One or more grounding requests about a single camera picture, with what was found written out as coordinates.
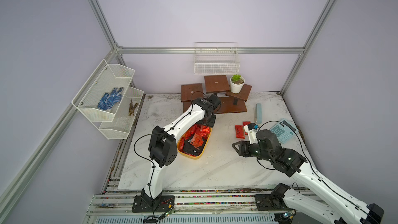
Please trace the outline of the red tea bag packet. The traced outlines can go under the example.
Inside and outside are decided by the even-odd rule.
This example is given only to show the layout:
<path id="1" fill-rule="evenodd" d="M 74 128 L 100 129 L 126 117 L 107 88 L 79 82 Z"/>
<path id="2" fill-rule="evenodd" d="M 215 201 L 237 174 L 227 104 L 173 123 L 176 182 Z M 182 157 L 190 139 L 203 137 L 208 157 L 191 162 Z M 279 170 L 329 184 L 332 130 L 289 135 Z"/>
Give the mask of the red tea bag packet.
<path id="1" fill-rule="evenodd" d="M 245 138 L 244 127 L 242 125 L 235 125 L 235 136 L 237 139 Z"/>
<path id="2" fill-rule="evenodd" d="M 246 131 L 246 129 L 245 129 L 245 126 L 249 125 L 250 123 L 251 123 L 250 121 L 244 121 L 244 122 L 243 122 L 245 135 L 248 134 L 247 131 Z"/>

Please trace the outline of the yellow plastic storage box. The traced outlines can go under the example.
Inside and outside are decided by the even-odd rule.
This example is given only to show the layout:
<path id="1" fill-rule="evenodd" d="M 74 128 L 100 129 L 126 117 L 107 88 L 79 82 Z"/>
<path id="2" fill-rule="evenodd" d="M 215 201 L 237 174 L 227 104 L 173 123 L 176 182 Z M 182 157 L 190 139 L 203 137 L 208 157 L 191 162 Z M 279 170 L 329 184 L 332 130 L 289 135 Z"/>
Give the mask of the yellow plastic storage box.
<path id="1" fill-rule="evenodd" d="M 199 159 L 206 148 L 212 128 L 202 124 L 194 124 L 177 143 L 178 151 L 186 157 Z"/>

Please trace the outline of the black tea bag packet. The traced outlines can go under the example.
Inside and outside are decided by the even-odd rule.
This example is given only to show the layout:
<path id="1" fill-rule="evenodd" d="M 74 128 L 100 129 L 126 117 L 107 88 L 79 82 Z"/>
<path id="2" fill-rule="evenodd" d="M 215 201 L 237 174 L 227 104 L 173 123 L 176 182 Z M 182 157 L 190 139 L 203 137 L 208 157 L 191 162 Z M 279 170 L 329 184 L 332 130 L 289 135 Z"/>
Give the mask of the black tea bag packet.
<path id="1" fill-rule="evenodd" d="M 191 145 L 188 141 L 184 141 L 184 146 L 183 146 L 182 152 L 191 157 L 198 157 L 199 155 L 202 154 L 204 146 L 205 146 L 205 143 L 203 143 L 202 146 L 197 148 L 197 147 Z"/>

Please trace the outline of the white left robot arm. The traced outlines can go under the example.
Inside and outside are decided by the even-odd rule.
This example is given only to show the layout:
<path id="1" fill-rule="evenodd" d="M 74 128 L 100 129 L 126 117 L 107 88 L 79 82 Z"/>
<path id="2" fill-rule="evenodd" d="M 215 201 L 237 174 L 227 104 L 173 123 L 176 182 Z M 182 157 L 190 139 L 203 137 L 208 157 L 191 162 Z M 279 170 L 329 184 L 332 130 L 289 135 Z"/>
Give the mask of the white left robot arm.
<path id="1" fill-rule="evenodd" d="M 178 155 L 178 147 L 188 142 L 193 151 L 188 155 L 193 157 L 196 151 L 201 155 L 215 125 L 217 108 L 221 100 L 215 94 L 204 99 L 198 97 L 191 106 L 172 123 L 152 130 L 149 142 L 149 158 L 151 172 L 147 185 L 141 194 L 134 198 L 132 212 L 149 213 L 159 209 L 163 201 L 174 201 L 174 197 L 162 197 L 163 182 L 166 177 L 166 168 Z"/>

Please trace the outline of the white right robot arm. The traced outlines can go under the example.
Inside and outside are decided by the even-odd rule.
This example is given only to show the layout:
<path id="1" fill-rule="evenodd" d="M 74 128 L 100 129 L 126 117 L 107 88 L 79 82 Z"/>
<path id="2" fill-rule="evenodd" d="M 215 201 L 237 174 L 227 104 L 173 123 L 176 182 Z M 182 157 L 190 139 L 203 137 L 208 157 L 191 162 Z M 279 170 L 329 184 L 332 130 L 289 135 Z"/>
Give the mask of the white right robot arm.
<path id="1" fill-rule="evenodd" d="M 276 138 L 259 137 L 232 144 L 239 156 L 270 162 L 272 167 L 302 183 L 322 203 L 308 198 L 292 187 L 279 183 L 269 200 L 276 206 L 285 206 L 316 219 L 323 224 L 380 224 L 383 209 L 375 203 L 367 204 L 331 182 L 317 171 L 310 161 L 296 150 L 283 148 Z"/>

